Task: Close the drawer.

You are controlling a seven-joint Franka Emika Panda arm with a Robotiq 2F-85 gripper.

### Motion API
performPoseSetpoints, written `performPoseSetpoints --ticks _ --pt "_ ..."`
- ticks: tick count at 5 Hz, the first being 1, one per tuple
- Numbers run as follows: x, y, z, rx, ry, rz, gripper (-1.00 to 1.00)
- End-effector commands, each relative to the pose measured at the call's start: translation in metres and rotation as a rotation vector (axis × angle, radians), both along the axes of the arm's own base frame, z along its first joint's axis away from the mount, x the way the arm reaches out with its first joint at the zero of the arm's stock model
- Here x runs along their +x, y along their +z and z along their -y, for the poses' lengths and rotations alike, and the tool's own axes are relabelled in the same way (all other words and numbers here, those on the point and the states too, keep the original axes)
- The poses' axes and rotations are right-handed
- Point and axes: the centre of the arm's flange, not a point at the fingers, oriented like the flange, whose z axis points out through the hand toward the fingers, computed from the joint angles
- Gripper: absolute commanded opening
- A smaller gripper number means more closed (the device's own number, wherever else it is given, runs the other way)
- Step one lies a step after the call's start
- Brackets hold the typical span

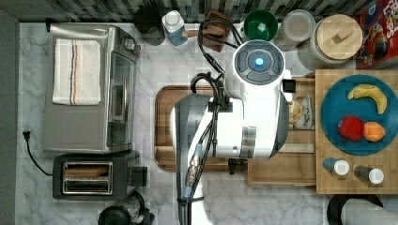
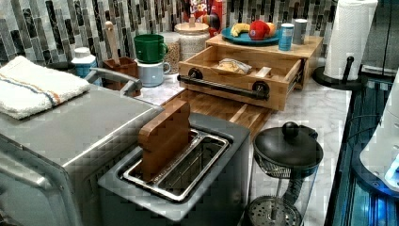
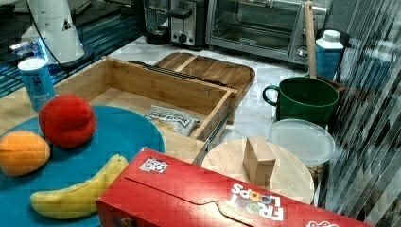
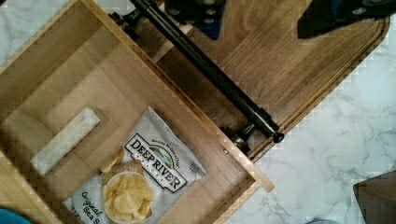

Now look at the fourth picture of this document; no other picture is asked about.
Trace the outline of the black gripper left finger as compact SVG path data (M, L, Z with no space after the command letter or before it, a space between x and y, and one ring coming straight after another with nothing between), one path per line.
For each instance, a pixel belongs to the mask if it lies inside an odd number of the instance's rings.
M165 11L181 24L191 24L211 40L219 38L227 0L164 0Z

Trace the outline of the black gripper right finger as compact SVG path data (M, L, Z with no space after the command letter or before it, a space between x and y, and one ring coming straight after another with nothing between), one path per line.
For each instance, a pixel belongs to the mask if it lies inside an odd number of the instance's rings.
M297 22L300 39L314 38L360 21L377 21L396 12L396 0L312 0Z

